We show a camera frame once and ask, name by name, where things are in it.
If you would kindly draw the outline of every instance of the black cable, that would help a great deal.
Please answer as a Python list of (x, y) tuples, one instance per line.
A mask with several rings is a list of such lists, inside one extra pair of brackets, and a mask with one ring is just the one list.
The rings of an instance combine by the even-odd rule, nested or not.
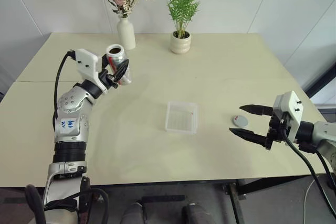
[(57, 71), (57, 74), (56, 74), (56, 80), (55, 80), (55, 87), (54, 87), (54, 114), (53, 114), (53, 117), (52, 117), (52, 126), (54, 128), (54, 131), (55, 131), (55, 122), (56, 122), (56, 119), (57, 119), (57, 88), (58, 88), (58, 80), (59, 80), (59, 76), (61, 74), (61, 71), (62, 71), (62, 68), (63, 68), (63, 65), (65, 63), (65, 61), (67, 60), (68, 57), (71, 57), (73, 60), (75, 60), (75, 51), (68, 51), (62, 61), (61, 61), (61, 64), (59, 65), (58, 67), (58, 71)]
[(289, 140), (287, 134), (286, 134), (286, 129), (284, 129), (284, 126), (280, 126), (280, 133), (282, 138), (286, 141), (286, 143), (289, 145), (289, 147), (304, 161), (304, 163), (307, 165), (312, 177), (314, 178), (316, 185), (318, 186), (320, 193), (325, 201), (325, 203), (327, 204), (329, 210), (331, 211), (332, 215), (334, 216), (334, 218), (336, 219), (336, 212), (334, 211), (334, 209), (332, 208), (325, 192), (323, 191), (323, 188), (319, 182), (319, 180), (317, 179), (316, 173), (313, 169), (313, 167), (311, 166), (310, 162), (306, 159), (306, 157), (298, 150), (295, 148), (295, 146), (293, 145), (293, 143)]
[(329, 182), (330, 182), (331, 186), (333, 187), (333, 191), (334, 191), (334, 193), (335, 193), (335, 195), (336, 195), (336, 183), (335, 183), (335, 180), (334, 180), (334, 178), (332, 177), (332, 175), (331, 175), (331, 173), (330, 173), (330, 171), (329, 171), (329, 168), (328, 168), (328, 166), (327, 166), (327, 164), (326, 164), (324, 158), (322, 157), (321, 153), (320, 153), (319, 151), (316, 150), (316, 154), (317, 154), (317, 156), (319, 157), (319, 159), (320, 159), (320, 161), (321, 161), (321, 163), (322, 163), (322, 165), (323, 165), (324, 170), (326, 171), (326, 174), (327, 174), (327, 176), (328, 176)]
[(64, 199), (60, 199), (60, 200), (56, 200), (54, 201), (50, 206), (45, 207), (44, 211), (47, 210), (51, 210), (57, 206), (59, 206), (60, 204), (64, 203), (65, 201), (69, 200), (69, 199), (74, 199), (78, 196), (84, 195), (84, 194), (90, 194), (90, 193), (98, 193), (99, 195), (101, 195), (104, 199), (104, 214), (103, 214), (103, 218), (101, 220), (102, 224), (107, 224), (108, 220), (109, 220), (109, 196), (107, 195), (107, 193), (105, 191), (103, 191), (102, 189), (99, 188), (92, 188), (86, 191), (80, 191), (79, 193), (70, 195)]
[(43, 211), (42, 200), (37, 189), (33, 185), (25, 187), (25, 197), (29, 208), (33, 211), (36, 224), (46, 224), (46, 217)]

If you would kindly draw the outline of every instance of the beige table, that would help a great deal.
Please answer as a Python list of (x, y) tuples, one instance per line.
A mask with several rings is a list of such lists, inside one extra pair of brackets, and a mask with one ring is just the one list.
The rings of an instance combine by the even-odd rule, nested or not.
[[(44, 186), (54, 148), (52, 94), (59, 62), (69, 48), (103, 53), (114, 42), (111, 35), (51, 35), (0, 104), (0, 187)], [(111, 89), (93, 107), (86, 158), (93, 185), (309, 174), (284, 143), (267, 151), (228, 130), (231, 117), (243, 114), (249, 130), (266, 135), (269, 117), (239, 106), (272, 106), (276, 95), (289, 90), (302, 99), (303, 120), (323, 121), (258, 35), (196, 34), (186, 55), (169, 51), (168, 35), (138, 35), (137, 43), (129, 52), (133, 83)], [(69, 60), (59, 95), (79, 80)], [(199, 105), (197, 134), (164, 131), (169, 101)], [(314, 155), (305, 155), (317, 173), (324, 171)]]

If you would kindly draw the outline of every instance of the clear plastic container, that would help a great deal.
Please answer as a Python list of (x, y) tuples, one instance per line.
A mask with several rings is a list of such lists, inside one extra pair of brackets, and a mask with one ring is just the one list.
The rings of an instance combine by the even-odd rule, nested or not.
[(196, 134), (198, 127), (198, 105), (187, 102), (169, 102), (165, 130)]

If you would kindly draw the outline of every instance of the plant pot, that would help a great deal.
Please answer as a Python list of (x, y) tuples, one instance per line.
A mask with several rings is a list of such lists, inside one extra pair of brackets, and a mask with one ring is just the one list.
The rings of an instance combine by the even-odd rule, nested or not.
[(119, 16), (119, 22), (117, 24), (117, 31), (119, 35), (120, 44), (126, 50), (135, 48), (135, 36), (132, 23), (127, 18)]
[(190, 49), (191, 44), (191, 34), (187, 31), (185, 32), (188, 37), (184, 39), (179, 39), (174, 36), (173, 32), (170, 36), (170, 49), (176, 54), (185, 54)]

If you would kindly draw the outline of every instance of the person's leg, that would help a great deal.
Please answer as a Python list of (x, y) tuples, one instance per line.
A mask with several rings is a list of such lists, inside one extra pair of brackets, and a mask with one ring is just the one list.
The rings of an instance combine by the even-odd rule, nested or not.
[(184, 207), (182, 215), (187, 224), (216, 224), (209, 212), (194, 203)]
[(120, 224), (145, 224), (142, 205), (138, 202), (130, 205), (122, 215)]

